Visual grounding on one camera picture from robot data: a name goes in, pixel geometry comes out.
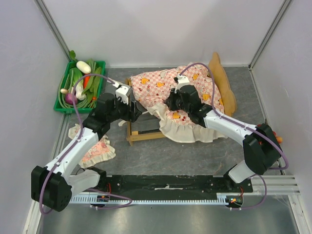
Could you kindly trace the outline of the pink checkered duck mattress cover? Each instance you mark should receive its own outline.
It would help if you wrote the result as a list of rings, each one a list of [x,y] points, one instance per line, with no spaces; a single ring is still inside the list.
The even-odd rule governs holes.
[[[213,142],[224,138],[222,133],[195,124],[182,109],[182,97],[176,89],[175,78],[186,76],[197,91],[202,104],[213,105],[221,113],[225,112],[222,95],[216,80],[212,80],[203,65],[191,68],[179,66],[172,69],[144,72],[130,77],[133,96],[138,106],[143,108],[143,117],[156,117],[159,130],[170,140],[178,143]]]

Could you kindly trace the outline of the green plastic crate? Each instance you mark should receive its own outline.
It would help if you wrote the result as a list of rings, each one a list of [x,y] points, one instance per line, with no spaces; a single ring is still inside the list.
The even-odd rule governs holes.
[[[101,75],[105,75],[105,66],[106,66],[105,61],[95,61],[95,62],[99,63],[99,65],[102,66]],[[76,68],[76,62],[72,61],[67,64],[65,73],[58,87],[58,94],[57,94],[56,102],[54,104],[54,110],[64,113],[64,114],[71,114],[75,112],[73,105],[68,105],[65,103],[65,100],[64,100],[65,94],[62,94],[60,92],[62,88],[67,89],[67,90],[71,89],[69,71],[72,68]],[[106,84],[106,80],[103,78],[100,78],[99,86],[97,89],[97,96],[93,97],[92,99],[86,98],[83,101],[80,101],[80,100],[78,101],[77,108],[78,108],[79,113],[82,113],[82,114],[89,113],[92,110],[92,108],[96,106],[97,98],[101,94],[102,88],[103,86],[105,86],[105,84]]]

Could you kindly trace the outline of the red toy cherry bunch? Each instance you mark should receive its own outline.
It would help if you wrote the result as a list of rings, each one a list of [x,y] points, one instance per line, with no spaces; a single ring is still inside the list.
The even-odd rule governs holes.
[[[276,140],[279,144],[283,142],[283,138],[281,136],[278,136],[275,131],[273,131],[274,136],[276,137]]]

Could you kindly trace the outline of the orange toy carrot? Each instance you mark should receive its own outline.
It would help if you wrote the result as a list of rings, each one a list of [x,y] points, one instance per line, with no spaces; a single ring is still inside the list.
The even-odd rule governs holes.
[[[89,89],[89,80],[90,80],[90,75],[87,75],[85,78],[84,78],[84,80],[83,80],[83,88],[84,88],[84,90],[87,90],[87,89]]]

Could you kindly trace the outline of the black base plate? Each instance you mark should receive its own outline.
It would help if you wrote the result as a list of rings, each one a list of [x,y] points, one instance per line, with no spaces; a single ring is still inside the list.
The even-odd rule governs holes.
[[[236,184],[213,175],[110,175],[95,187],[133,200],[216,199],[217,193],[252,193],[249,179]]]

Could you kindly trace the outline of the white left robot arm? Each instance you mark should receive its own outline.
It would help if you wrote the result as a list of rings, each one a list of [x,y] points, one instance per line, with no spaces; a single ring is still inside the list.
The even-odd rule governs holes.
[[[74,139],[46,166],[36,166],[31,172],[31,198],[39,203],[41,214],[62,211],[75,195],[93,188],[105,190],[106,178],[95,169],[87,169],[79,175],[72,175],[75,166],[110,130],[112,122],[122,119],[134,122],[142,114],[137,102],[127,96],[117,97],[111,93],[101,95],[96,107],[84,121]]]

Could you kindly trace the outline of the pink frilled pillow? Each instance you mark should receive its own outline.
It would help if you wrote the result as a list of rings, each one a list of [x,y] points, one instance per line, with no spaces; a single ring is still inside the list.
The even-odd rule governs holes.
[[[105,135],[83,156],[78,164],[81,168],[86,169],[115,157],[115,148],[110,145],[110,140]]]

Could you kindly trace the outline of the grey fabric bed sling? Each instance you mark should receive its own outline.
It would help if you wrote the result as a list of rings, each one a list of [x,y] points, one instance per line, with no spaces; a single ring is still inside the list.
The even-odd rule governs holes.
[[[139,134],[159,132],[159,128],[159,119],[150,114],[143,114],[134,123],[131,123],[131,131]]]

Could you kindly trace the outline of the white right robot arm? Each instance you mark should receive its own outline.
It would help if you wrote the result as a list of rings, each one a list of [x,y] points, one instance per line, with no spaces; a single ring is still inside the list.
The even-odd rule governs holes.
[[[193,123],[216,130],[243,147],[243,161],[232,167],[223,179],[223,186],[229,192],[236,191],[245,179],[263,175],[284,155],[269,125],[247,124],[221,113],[203,103],[192,85],[171,89],[164,103],[169,110],[184,111]]]

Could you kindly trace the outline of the green toy long beans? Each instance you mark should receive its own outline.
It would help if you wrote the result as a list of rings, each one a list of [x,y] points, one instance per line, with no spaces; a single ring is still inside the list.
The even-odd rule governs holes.
[[[73,89],[72,92],[71,92],[71,90],[72,90],[72,89],[68,89],[68,91],[69,91],[68,93],[71,93],[71,94],[75,95],[75,90]]]

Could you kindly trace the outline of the white toy radish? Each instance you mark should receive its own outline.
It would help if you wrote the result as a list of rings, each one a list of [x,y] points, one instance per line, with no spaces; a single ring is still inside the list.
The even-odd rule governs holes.
[[[92,70],[90,65],[84,61],[78,61],[76,67],[84,74],[90,74]]]

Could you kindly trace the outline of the purple toy onion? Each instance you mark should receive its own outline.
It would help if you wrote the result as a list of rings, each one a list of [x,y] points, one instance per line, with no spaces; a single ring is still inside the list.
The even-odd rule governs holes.
[[[71,93],[65,94],[64,100],[65,100],[65,103],[68,105],[74,105],[74,104],[77,104],[78,102],[78,99],[76,98],[76,96]]]

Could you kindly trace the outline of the green toy bok choy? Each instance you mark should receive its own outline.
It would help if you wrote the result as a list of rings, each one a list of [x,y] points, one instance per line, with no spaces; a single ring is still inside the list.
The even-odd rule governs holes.
[[[82,73],[78,68],[72,68],[69,71],[70,75],[70,88],[75,90],[75,96],[78,100],[83,101],[86,99],[86,95],[83,93],[83,80],[79,79],[82,77]]]

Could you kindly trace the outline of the wooden pet bed frame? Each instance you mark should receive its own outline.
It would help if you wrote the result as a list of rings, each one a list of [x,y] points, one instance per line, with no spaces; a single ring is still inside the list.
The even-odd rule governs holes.
[[[212,59],[209,62],[207,69],[211,75],[212,80],[216,80],[217,87],[221,92],[223,104],[225,107],[224,114],[232,116],[232,114],[237,110],[236,98],[231,90],[228,77],[223,66],[221,65],[220,57],[217,52],[213,53]],[[131,85],[130,78],[127,79],[127,83]],[[165,135],[161,131],[147,134],[132,132],[131,123],[127,124],[127,140],[130,144],[132,144],[134,141],[163,137],[165,137]]]

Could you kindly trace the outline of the toy mushroom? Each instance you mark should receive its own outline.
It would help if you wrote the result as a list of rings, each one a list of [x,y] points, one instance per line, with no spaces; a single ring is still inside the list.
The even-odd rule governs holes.
[[[68,91],[67,89],[62,88],[62,89],[60,90],[60,92],[61,92],[62,94],[67,94],[69,91]]]

